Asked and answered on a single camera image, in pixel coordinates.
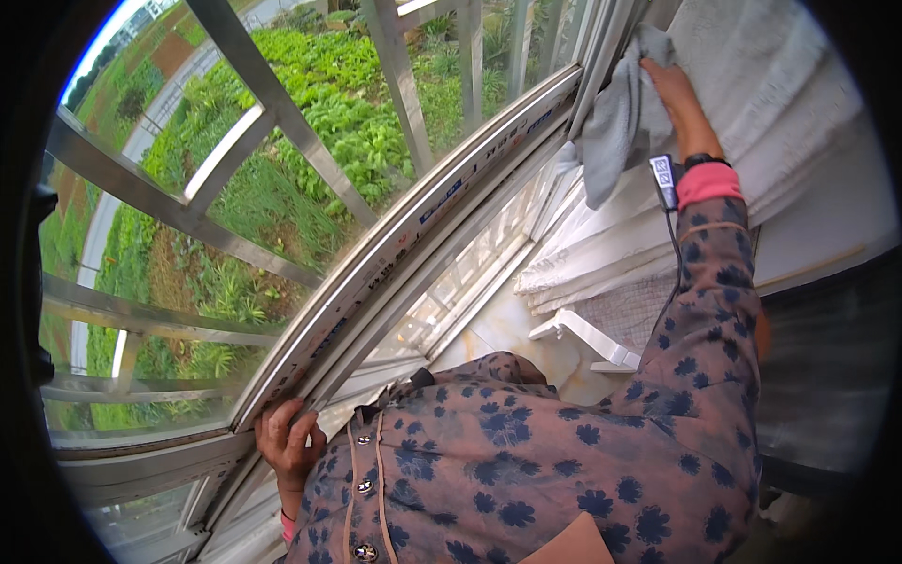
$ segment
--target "woman's left hand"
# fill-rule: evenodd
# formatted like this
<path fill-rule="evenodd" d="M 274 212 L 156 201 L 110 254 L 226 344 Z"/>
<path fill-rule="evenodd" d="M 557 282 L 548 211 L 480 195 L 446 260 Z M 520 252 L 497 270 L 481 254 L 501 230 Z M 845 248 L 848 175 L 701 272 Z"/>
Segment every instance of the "woman's left hand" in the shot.
<path fill-rule="evenodd" d="M 288 400 L 264 411 L 254 425 L 257 450 L 275 470 L 280 489 L 297 492 L 303 492 L 307 474 L 326 447 L 326 433 L 317 425 L 317 412 L 305 413 L 289 428 L 289 421 L 303 405 L 303 398 Z"/>

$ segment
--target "black cable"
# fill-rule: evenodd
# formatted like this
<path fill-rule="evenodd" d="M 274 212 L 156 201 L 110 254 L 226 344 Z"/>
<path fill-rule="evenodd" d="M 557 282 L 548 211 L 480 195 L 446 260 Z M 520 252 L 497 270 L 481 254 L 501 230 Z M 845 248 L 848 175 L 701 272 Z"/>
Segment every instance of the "black cable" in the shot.
<path fill-rule="evenodd" d="M 676 282 L 674 283 L 674 289 L 670 291 L 670 297 L 667 298 L 667 302 L 665 302 L 664 307 L 661 308 L 661 312 L 658 314 L 658 320 L 655 321 L 654 329 L 658 328 L 658 323 L 661 322 L 661 318 L 664 317 L 664 312 L 667 311 L 667 308 L 670 307 L 670 303 L 677 296 L 677 292 L 679 291 L 679 283 L 683 277 L 683 255 L 679 252 L 679 245 L 677 245 L 677 236 L 674 235 L 674 226 L 670 222 L 670 213 L 664 212 L 664 217 L 667 218 L 667 231 L 670 232 L 670 243 L 674 246 L 674 253 L 676 253 Z"/>

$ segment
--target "sky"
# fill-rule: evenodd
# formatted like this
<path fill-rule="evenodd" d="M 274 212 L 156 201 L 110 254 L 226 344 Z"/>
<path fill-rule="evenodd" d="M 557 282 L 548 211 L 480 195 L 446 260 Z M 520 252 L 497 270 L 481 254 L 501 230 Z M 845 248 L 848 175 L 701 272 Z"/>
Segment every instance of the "sky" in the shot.
<path fill-rule="evenodd" d="M 63 100 L 69 96 L 69 92 L 75 87 L 78 77 L 85 76 L 91 70 L 91 67 L 94 66 L 94 59 L 96 59 L 101 50 L 106 47 L 106 44 L 113 39 L 113 35 L 119 31 L 119 28 L 123 26 L 125 21 L 132 17 L 132 14 L 134 14 L 139 7 L 144 5 L 144 2 L 146 1 L 147 0 L 124 0 L 119 7 L 116 8 L 113 15 L 110 16 L 106 23 L 104 23 L 104 26 L 100 28 L 100 31 L 97 32 L 97 37 L 95 37 L 88 46 L 87 51 L 85 51 L 85 56 L 81 58 L 81 62 L 75 68 L 75 72 L 72 73 L 72 78 L 69 79 L 69 84 L 63 91 Z"/>

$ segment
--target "device tag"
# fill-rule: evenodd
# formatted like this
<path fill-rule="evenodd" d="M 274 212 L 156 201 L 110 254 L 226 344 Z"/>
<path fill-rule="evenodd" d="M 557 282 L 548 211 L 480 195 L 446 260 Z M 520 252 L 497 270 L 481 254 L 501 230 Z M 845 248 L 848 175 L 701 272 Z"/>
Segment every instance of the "device tag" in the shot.
<path fill-rule="evenodd" d="M 655 182 L 658 184 L 658 198 L 661 200 L 661 207 L 666 212 L 677 211 L 679 207 L 679 200 L 677 199 L 677 182 L 679 178 L 676 178 L 678 171 L 674 170 L 670 155 L 662 154 L 658 157 L 651 157 L 649 164 L 651 165 L 651 171 L 655 175 Z"/>

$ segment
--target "pink sleeve cuff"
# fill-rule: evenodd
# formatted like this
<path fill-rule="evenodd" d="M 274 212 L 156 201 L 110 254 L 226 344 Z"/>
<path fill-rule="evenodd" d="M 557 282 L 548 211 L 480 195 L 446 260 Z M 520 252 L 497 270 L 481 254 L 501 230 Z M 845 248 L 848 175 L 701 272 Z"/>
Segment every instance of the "pink sleeve cuff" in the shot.
<path fill-rule="evenodd" d="M 689 169 L 676 185 L 679 211 L 689 204 L 697 204 L 711 198 L 738 198 L 739 176 L 722 162 L 703 162 Z"/>
<path fill-rule="evenodd" d="M 294 538 L 294 521 L 289 519 L 284 511 L 279 511 L 282 518 L 282 527 L 285 528 L 285 531 L 282 532 L 282 538 L 285 539 L 285 542 L 291 543 L 291 539 Z"/>

